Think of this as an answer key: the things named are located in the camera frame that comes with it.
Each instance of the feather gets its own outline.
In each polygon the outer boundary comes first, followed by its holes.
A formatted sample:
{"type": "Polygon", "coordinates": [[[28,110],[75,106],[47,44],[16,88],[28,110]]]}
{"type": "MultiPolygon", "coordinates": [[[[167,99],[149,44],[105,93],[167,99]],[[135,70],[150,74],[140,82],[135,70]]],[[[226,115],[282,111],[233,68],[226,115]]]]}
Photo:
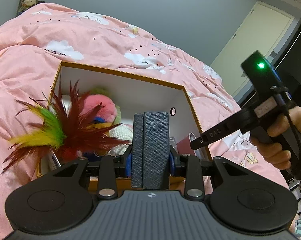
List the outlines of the feather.
{"type": "Polygon", "coordinates": [[[35,155],[42,158],[50,150],[56,154],[57,158],[70,161],[76,159],[79,152],[108,152],[115,146],[129,143],[129,141],[108,137],[105,134],[120,124],[104,128],[94,127],[93,120],[103,108],[102,104],[81,115],[89,92],[79,97],[77,85],[78,81],[73,87],[71,83],[69,85],[71,107],[68,112],[66,112],[63,104],[60,86],[58,95],[52,89],[52,102],[49,102],[47,98],[45,100],[30,98],[35,103],[32,105],[17,100],[24,108],[16,115],[23,111],[31,111],[39,116],[44,123],[28,123],[36,130],[30,134],[11,138],[10,142],[13,145],[10,149],[15,147],[15,150],[4,160],[3,163],[8,162],[8,165],[4,168],[3,173],[26,156],[35,155]],[[44,102],[52,107],[53,113],[45,108],[44,102]]]}

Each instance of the hand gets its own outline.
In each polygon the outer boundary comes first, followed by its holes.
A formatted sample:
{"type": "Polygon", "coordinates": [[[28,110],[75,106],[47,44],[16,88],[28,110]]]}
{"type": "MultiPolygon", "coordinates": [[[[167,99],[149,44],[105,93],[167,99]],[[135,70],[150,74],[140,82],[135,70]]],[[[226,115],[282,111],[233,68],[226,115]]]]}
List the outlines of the hand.
{"type": "MultiPolygon", "coordinates": [[[[301,133],[301,108],[296,106],[289,110],[289,116],[297,130],[301,133]]],[[[267,129],[267,133],[271,137],[276,137],[285,132],[289,128],[289,122],[286,116],[280,114],[276,121],[267,129]]],[[[264,159],[273,164],[275,168],[280,170],[288,169],[291,165],[291,153],[283,150],[280,143],[263,144],[256,138],[250,137],[250,142],[257,147],[258,152],[264,159]]]]}

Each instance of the cream door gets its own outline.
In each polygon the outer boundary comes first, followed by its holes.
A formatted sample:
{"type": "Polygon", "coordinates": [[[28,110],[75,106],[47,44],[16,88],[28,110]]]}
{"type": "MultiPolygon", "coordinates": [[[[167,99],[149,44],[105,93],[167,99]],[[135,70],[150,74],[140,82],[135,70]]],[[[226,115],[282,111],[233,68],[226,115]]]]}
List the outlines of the cream door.
{"type": "Polygon", "coordinates": [[[211,67],[222,77],[223,87],[232,96],[246,85],[241,63],[255,50],[268,57],[294,17],[258,1],[211,67]]]}

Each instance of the box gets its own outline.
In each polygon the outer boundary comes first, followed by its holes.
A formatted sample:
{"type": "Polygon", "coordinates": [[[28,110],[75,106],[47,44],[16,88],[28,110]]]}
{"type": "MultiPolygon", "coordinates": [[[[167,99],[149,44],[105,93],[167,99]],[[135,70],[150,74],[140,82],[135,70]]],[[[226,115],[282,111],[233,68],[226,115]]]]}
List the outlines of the box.
{"type": "MultiPolygon", "coordinates": [[[[78,82],[79,94],[83,94],[96,86],[106,88],[116,105],[121,108],[121,122],[133,125],[134,114],[147,111],[164,111],[169,113],[169,133],[175,142],[182,141],[193,133],[199,137],[202,133],[200,123],[185,88],[181,85],[153,79],[127,72],[61,62],[52,88],[58,93],[59,84],[63,98],[69,95],[69,83],[78,82]]],[[[208,147],[203,150],[211,160],[208,147]]],[[[39,162],[37,177],[46,174],[51,165],[59,166],[55,155],[51,153],[39,162]]],[[[183,178],[172,178],[170,183],[182,181],[183,178]]],[[[98,179],[91,178],[89,190],[97,188],[98,179]]],[[[119,189],[126,189],[130,179],[117,179],[119,189]]]]}

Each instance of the pink bedding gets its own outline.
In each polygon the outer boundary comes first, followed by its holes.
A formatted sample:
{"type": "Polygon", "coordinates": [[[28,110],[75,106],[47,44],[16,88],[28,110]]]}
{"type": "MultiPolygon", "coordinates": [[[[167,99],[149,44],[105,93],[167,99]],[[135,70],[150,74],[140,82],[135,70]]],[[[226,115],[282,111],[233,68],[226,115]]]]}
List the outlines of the pink bedding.
{"type": "MultiPolygon", "coordinates": [[[[0,27],[0,173],[2,161],[12,151],[7,150],[7,139],[27,131],[27,122],[37,121],[27,112],[15,118],[21,107],[14,100],[41,99],[42,91],[49,95],[61,60],[184,85],[203,130],[240,109],[213,69],[145,30],[109,16],[39,4],[0,27]]],[[[211,145],[212,156],[222,155],[286,186],[279,170],[264,161],[248,138],[236,132],[211,145]]],[[[0,175],[0,239],[12,230],[4,212],[5,199],[28,181],[34,166],[35,160],[28,158],[0,175]]],[[[208,179],[205,186],[211,191],[208,179]]]]}

